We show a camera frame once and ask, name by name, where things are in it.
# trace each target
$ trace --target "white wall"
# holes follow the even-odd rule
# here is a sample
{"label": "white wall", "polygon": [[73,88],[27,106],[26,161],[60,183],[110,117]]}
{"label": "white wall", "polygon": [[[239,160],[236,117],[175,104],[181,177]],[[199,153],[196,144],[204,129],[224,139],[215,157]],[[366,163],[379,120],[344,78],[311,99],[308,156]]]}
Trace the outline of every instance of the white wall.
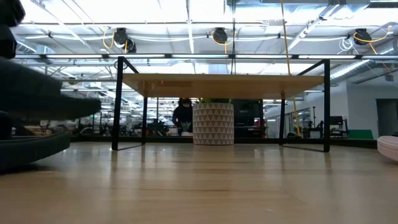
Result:
{"label": "white wall", "polygon": [[[296,102],[297,110],[311,108],[311,120],[313,121],[313,109],[315,106],[315,116],[317,125],[320,121],[323,121],[323,93],[309,93],[304,101]],[[285,107],[285,113],[291,113],[294,111],[293,103],[289,102],[289,105]],[[268,110],[264,117],[271,118],[273,116],[280,115],[280,107],[272,108]],[[330,88],[330,116],[345,116],[348,118],[348,99],[347,99],[347,86],[346,82],[339,83],[339,86]]]}
{"label": "white wall", "polygon": [[398,99],[394,86],[348,85],[349,129],[370,129],[373,138],[379,137],[376,99]]}

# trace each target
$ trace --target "desk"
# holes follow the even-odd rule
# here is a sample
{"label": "desk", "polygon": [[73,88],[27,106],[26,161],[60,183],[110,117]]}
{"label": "desk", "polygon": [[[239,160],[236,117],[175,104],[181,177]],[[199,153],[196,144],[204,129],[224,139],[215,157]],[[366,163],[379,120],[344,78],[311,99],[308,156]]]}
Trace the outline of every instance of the desk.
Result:
{"label": "desk", "polygon": [[281,99],[321,85],[323,77],[125,73],[123,82],[146,97]]}

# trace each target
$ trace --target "black metal frame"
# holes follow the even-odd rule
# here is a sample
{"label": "black metal frame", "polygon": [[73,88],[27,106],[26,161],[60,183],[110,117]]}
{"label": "black metal frame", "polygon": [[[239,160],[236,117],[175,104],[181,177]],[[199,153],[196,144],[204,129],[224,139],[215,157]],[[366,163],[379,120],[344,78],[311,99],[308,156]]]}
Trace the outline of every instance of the black metal frame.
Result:
{"label": "black metal frame", "polygon": [[116,80],[116,98],[114,101],[114,117],[112,129],[112,150],[120,151],[124,149],[131,149],[134,147],[143,146],[146,143],[146,130],[147,130],[147,104],[148,97],[144,96],[144,111],[142,116],[142,133],[141,145],[131,146],[119,149],[119,130],[120,130],[120,109],[122,101],[122,87],[123,87],[123,65],[126,64],[134,73],[139,73],[138,70],[123,56],[118,57],[118,74]]}
{"label": "black metal frame", "polygon": [[[324,59],[312,65],[308,69],[300,72],[298,75],[304,75],[307,72],[324,64],[325,74],[324,81],[324,135],[323,135],[323,152],[330,152],[330,59]],[[285,96],[282,94],[282,101],[280,103],[280,123],[279,123],[279,145],[283,146],[286,142],[284,138],[285,128]]]}

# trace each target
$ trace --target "planter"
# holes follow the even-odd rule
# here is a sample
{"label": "planter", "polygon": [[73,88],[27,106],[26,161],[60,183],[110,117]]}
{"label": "planter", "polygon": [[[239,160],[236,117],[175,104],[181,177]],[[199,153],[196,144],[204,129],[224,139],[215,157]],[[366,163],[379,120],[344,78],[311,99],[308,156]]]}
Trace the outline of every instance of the planter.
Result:
{"label": "planter", "polygon": [[193,105],[193,143],[214,146],[234,144],[234,106],[230,103]]}

